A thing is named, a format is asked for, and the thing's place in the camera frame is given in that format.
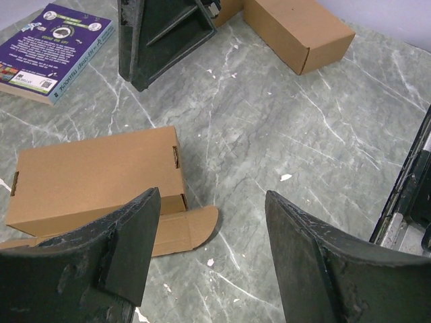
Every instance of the book spine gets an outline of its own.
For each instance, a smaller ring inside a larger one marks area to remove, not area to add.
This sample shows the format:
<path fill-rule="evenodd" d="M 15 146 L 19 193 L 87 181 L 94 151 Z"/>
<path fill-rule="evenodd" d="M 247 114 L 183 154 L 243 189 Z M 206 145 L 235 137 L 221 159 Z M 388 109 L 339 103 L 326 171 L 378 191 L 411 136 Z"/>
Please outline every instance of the book spine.
<path fill-rule="evenodd" d="M 114 33 L 114 24 L 110 22 L 105 30 L 95 39 L 90 45 L 87 52 L 85 52 L 81 58 L 72 66 L 70 72 L 64 76 L 64 78 L 58 82 L 57 86 L 52 89 L 51 94 L 48 98 L 52 104 L 63 95 L 66 89 L 71 85 L 74 79 L 81 73 L 82 69 L 91 61 L 93 56 L 99 51 L 100 47 L 108 40 L 108 38 Z"/>

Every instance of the book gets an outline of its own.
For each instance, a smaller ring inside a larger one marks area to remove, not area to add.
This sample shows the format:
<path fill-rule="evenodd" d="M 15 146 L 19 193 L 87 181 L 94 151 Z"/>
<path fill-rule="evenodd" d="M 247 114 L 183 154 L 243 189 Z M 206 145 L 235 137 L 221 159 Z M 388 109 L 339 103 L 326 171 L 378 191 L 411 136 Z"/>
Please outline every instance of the book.
<path fill-rule="evenodd" d="M 0 91 L 55 104 L 113 32 L 111 20 L 50 3 L 0 45 Z"/>

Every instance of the barcode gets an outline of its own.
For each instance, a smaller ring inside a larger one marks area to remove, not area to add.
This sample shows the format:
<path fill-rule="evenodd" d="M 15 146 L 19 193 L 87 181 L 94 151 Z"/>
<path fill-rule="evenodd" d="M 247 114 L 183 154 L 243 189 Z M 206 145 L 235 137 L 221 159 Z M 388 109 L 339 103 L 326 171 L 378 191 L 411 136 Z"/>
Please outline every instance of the barcode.
<path fill-rule="evenodd" d="M 45 81 L 45 82 L 43 82 L 42 83 L 42 87 L 44 88 L 44 89 L 47 89 L 48 87 L 50 87 L 51 86 L 51 82 L 47 82 L 47 81 Z"/>

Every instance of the wall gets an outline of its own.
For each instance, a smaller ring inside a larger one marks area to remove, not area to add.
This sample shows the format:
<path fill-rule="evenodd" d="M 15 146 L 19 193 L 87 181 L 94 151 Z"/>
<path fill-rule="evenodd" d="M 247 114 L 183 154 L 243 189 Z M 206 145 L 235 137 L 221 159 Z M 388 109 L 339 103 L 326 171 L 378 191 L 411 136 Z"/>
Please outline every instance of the wall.
<path fill-rule="evenodd" d="M 20 21 L 54 0 L 0 0 L 0 30 Z"/>
<path fill-rule="evenodd" d="M 317 0 L 335 15 L 431 52 L 431 0 Z M 49 0 L 0 0 L 0 30 Z"/>
<path fill-rule="evenodd" d="M 333 14 L 431 52 L 431 0 L 317 0 Z"/>

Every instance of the cartoon illustration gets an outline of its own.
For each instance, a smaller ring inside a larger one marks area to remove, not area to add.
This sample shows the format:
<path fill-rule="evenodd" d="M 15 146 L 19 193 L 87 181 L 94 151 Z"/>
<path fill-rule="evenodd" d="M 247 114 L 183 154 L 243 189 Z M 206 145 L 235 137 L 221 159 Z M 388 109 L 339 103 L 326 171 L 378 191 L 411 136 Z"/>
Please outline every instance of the cartoon illustration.
<path fill-rule="evenodd" d="M 53 20 L 53 19 L 57 18 L 57 13 L 55 11 L 45 12 L 43 15 L 43 18 L 46 20 Z"/>
<path fill-rule="evenodd" d="M 60 27 L 54 30 L 53 36 L 58 39 L 66 38 L 72 31 L 68 27 Z"/>
<path fill-rule="evenodd" d="M 42 23 L 40 22 L 32 22 L 31 24 L 28 24 L 26 27 L 22 28 L 21 31 L 25 32 L 26 30 L 33 30 L 37 26 L 41 26 Z"/>
<path fill-rule="evenodd" d="M 88 30 L 91 32 L 97 32 L 102 27 L 98 22 L 94 22 L 88 26 Z"/>

